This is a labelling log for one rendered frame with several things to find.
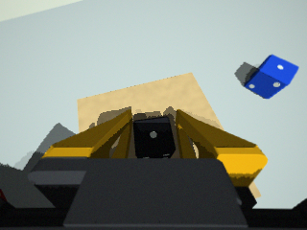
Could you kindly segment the blue die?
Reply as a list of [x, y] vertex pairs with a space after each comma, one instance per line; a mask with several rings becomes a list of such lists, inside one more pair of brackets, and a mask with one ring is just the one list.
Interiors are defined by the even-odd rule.
[[244, 86], [265, 99], [271, 98], [290, 84], [298, 66], [269, 55], [253, 72]]

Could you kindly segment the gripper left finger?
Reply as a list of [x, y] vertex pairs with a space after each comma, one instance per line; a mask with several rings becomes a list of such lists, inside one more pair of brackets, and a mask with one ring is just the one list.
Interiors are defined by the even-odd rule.
[[111, 158], [128, 158], [132, 129], [131, 109], [117, 117], [53, 144], [41, 157], [86, 156], [109, 158], [109, 151], [120, 139]]

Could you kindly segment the black die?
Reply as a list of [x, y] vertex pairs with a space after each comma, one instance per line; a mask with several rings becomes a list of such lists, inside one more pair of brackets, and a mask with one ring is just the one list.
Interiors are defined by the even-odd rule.
[[133, 134], [137, 158], [171, 158], [176, 150], [167, 116], [135, 120]]

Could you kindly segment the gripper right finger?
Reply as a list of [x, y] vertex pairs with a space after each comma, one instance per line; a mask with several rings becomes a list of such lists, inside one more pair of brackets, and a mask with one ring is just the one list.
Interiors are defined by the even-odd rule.
[[224, 163], [234, 187], [249, 187], [268, 163], [256, 144], [199, 121], [180, 109], [177, 109], [176, 129], [180, 158], [197, 158], [189, 136], [198, 148], [199, 158]]

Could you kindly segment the tan flat mat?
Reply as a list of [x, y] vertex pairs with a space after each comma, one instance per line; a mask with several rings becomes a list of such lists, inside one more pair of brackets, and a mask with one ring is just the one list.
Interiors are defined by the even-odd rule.
[[176, 146], [171, 158], [180, 158], [176, 129], [177, 109], [224, 131], [192, 72], [77, 99], [77, 106], [79, 133], [131, 109], [132, 129], [128, 158], [137, 158], [133, 134], [135, 120], [165, 116], [170, 119]]

